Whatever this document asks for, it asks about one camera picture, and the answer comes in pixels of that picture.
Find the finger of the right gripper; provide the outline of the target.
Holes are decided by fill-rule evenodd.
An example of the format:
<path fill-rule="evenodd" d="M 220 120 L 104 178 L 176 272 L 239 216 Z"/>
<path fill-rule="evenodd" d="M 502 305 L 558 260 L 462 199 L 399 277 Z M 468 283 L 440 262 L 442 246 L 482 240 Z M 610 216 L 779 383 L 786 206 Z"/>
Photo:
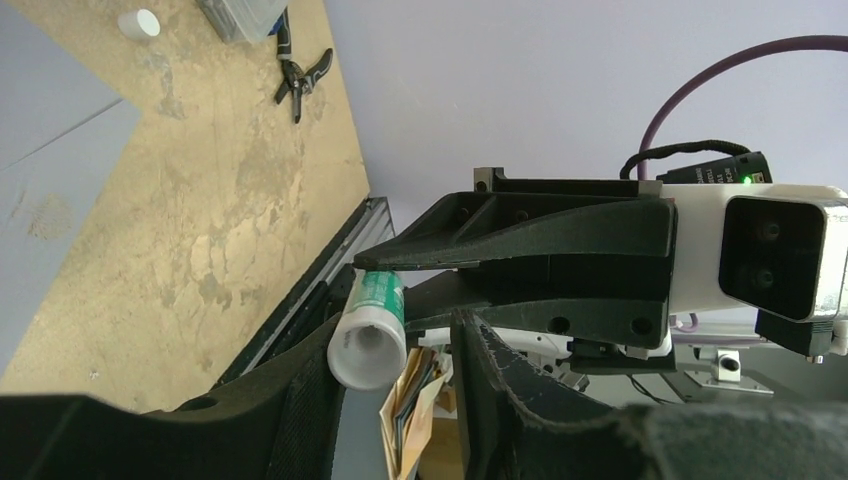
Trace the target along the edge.
<path fill-rule="evenodd" d="M 568 298 L 541 286 L 479 273 L 447 271 L 404 291 L 405 331 L 448 327 L 466 311 L 492 327 L 554 333 L 638 348 L 658 347 L 668 331 L 663 301 Z"/>
<path fill-rule="evenodd" d="M 367 271 L 476 267 L 541 255 L 671 254 L 677 212 L 662 198 L 448 194 L 397 237 L 355 255 Z"/>

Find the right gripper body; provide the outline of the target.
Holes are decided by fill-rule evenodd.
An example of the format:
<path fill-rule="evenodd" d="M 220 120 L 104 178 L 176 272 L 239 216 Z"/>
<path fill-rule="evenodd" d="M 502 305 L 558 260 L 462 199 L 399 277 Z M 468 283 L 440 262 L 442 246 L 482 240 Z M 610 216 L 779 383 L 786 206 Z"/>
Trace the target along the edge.
<path fill-rule="evenodd" d="M 669 296 L 676 239 L 671 206 L 654 221 L 646 202 L 661 182 L 644 180 L 509 179 L 500 167 L 478 167 L 475 189 L 487 193 L 554 194 L 566 200 L 593 197 L 605 202 L 600 214 L 577 210 L 569 239 L 585 238 L 590 253 L 522 257 L 502 262 L 505 271 L 531 281 L 542 276 L 546 290 L 576 305 L 557 313 L 547 329 L 569 337 L 568 362 L 583 374 L 667 373 L 676 369 L 671 341 Z"/>

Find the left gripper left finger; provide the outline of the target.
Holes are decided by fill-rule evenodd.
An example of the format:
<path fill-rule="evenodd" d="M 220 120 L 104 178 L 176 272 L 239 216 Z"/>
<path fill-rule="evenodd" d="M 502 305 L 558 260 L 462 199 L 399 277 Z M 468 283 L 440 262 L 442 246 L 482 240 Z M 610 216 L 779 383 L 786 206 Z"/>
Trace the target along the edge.
<path fill-rule="evenodd" d="M 1 400 L 5 479 L 327 479 L 344 391 L 328 320 L 292 349 L 177 409 L 80 395 Z"/>

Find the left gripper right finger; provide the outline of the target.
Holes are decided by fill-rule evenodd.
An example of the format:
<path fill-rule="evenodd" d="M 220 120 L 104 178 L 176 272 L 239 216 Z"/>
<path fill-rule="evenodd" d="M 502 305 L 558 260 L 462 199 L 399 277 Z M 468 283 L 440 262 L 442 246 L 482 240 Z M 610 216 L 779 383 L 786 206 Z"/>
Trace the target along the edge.
<path fill-rule="evenodd" d="M 764 401 L 613 408 L 483 320 L 450 325 L 468 479 L 843 479 L 847 407 Z"/>

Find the white green glue stick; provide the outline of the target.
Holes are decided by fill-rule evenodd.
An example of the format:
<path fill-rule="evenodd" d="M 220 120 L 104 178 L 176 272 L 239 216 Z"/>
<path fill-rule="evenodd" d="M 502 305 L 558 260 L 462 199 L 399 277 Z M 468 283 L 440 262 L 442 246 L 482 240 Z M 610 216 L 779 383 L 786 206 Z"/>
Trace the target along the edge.
<path fill-rule="evenodd" d="M 358 270 L 327 348 L 331 372 L 349 389 L 372 391 L 394 383 L 406 361 L 400 276 Z"/>

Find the grey envelope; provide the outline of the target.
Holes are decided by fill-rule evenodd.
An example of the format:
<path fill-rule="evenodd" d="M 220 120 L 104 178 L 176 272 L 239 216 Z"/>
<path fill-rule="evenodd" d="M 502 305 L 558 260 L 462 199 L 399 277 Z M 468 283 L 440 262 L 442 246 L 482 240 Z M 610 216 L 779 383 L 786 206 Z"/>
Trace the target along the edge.
<path fill-rule="evenodd" d="M 1 364 L 120 159 L 139 110 L 1 4 Z"/>

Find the white glue stick cap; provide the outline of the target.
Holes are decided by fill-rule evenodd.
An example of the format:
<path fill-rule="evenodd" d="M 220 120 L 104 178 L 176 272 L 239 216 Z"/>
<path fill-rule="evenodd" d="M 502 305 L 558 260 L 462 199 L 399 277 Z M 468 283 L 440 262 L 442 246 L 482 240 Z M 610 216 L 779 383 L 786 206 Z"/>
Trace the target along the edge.
<path fill-rule="evenodd" d="M 121 14 L 117 19 L 119 30 L 134 41 L 148 41 L 161 32 L 156 15 L 148 9 L 138 9 Z"/>

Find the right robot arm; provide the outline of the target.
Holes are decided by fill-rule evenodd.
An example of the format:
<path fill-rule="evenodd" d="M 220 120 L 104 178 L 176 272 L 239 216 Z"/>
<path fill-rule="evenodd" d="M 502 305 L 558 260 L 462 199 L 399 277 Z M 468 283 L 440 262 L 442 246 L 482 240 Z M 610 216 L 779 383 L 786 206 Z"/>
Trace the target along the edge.
<path fill-rule="evenodd" d="M 439 199 L 396 238 L 358 253 L 368 273 L 430 270 L 405 293 L 407 337 L 437 343 L 468 310 L 514 349 L 590 375 L 672 372 L 671 287 L 682 278 L 682 228 L 668 185 L 767 183 L 759 152 L 719 140 L 650 149 L 645 159 L 717 158 L 633 180 L 518 179 L 494 167 Z"/>

